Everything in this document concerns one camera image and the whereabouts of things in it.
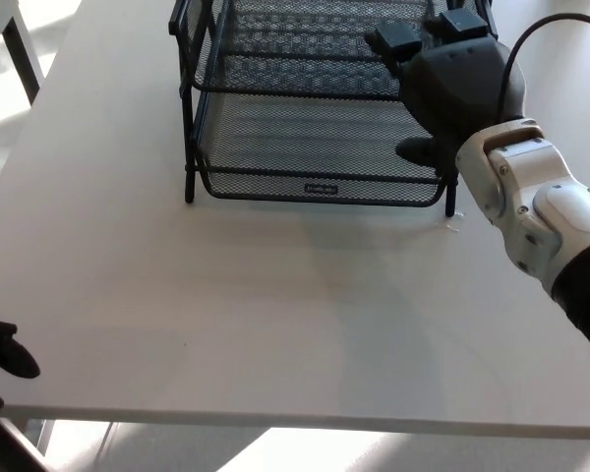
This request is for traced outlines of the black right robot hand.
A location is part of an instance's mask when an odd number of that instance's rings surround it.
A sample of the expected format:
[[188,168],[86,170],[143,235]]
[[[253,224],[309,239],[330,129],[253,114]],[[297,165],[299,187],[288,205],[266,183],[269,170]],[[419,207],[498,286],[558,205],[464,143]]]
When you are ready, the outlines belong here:
[[400,102],[427,133],[402,139],[396,154],[442,176],[474,133],[522,117],[525,81],[518,66],[505,67],[509,50],[479,15],[445,10],[423,29],[434,40],[430,46],[406,21],[380,24],[364,39],[398,79]]

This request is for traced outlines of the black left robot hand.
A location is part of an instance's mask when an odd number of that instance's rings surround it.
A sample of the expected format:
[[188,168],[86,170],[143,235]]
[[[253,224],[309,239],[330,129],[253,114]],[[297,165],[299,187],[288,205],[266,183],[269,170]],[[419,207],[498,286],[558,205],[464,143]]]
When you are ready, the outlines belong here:
[[17,378],[35,379],[40,375],[40,367],[15,338],[17,332],[15,324],[0,321],[0,369]]

